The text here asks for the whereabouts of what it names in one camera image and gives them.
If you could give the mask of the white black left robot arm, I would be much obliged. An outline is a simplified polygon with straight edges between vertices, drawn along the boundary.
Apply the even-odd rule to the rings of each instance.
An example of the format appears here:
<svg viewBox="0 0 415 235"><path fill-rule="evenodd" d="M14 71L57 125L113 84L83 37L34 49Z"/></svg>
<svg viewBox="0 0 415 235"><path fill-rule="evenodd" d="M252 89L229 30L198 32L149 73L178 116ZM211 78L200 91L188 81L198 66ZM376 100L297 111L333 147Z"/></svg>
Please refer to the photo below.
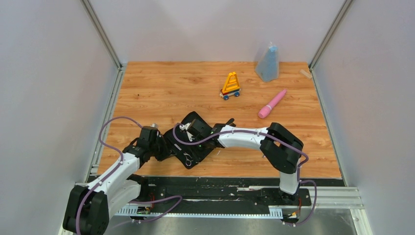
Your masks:
<svg viewBox="0 0 415 235"><path fill-rule="evenodd" d="M148 179L135 172L151 157L170 156L168 145L153 126L143 126L119 158L101 176L70 191L63 229L78 235L102 235L110 219L131 201L145 202L150 196Z"/></svg>

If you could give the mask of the silver hair scissors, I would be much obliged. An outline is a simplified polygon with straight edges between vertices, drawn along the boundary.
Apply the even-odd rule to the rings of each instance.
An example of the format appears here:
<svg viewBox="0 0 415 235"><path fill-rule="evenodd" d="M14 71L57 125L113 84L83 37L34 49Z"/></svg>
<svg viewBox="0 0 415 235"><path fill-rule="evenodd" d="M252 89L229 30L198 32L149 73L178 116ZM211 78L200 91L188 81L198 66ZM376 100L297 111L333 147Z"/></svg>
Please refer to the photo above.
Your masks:
<svg viewBox="0 0 415 235"><path fill-rule="evenodd" d="M185 157L185 165L192 166L193 158L186 152L184 153L184 157Z"/></svg>

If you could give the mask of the black zippered tool case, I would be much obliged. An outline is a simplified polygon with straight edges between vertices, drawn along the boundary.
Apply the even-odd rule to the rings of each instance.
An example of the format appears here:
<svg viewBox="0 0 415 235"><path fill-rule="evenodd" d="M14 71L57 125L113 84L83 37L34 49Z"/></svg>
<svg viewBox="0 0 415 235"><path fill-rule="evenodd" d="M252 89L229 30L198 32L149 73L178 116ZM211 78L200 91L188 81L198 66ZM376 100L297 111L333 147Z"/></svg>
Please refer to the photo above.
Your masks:
<svg viewBox="0 0 415 235"><path fill-rule="evenodd" d="M199 120L204 121L205 123L207 123L205 120L202 119L202 117L197 112L193 111L193 112L190 112L189 114L187 114L185 116L185 118L180 122L180 124L191 122L194 119L199 119ZM196 166L197 164L199 164L201 161L203 161L208 155L207 156L191 156L193 158L192 166L186 166L185 165L185 157L182 153L180 153L180 150L181 150L180 144L196 145L196 144L200 144L202 142L205 142L206 140L210 139L211 137L209 136L208 138L203 139L202 141L198 141L198 142L184 142L184 141L181 140L182 136L183 136L183 134L180 134L179 125L175 128L172 128L172 129L168 130L164 134L164 138L165 138L166 142L168 142L169 147L171 149L171 154L173 156L175 156L187 169L191 169L194 166Z"/></svg>

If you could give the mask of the black handled comb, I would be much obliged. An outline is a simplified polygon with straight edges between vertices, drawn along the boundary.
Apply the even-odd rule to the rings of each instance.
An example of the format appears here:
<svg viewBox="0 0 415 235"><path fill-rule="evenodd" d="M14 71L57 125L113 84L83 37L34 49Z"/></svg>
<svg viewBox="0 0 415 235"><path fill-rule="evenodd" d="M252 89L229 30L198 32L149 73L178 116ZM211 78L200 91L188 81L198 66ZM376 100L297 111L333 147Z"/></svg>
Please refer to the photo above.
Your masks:
<svg viewBox="0 0 415 235"><path fill-rule="evenodd" d="M229 125L231 127L235 127L236 124L234 124L234 118L230 118L226 123L217 123L217 124L214 125L213 128L222 129L226 125Z"/></svg>

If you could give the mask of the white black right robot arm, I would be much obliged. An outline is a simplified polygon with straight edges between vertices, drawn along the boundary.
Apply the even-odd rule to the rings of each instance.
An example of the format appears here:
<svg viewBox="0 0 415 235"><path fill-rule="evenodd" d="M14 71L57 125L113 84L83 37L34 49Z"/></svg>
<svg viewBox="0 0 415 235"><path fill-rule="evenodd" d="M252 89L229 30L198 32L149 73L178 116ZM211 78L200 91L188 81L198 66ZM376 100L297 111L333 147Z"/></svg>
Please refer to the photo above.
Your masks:
<svg viewBox="0 0 415 235"><path fill-rule="evenodd" d="M299 198L299 168L303 143L281 124L273 122L269 127L238 128L233 123L218 123L214 127L193 123L176 124L173 137L183 145L203 147L242 147L259 150L270 164L279 171L279 197L285 204Z"/></svg>

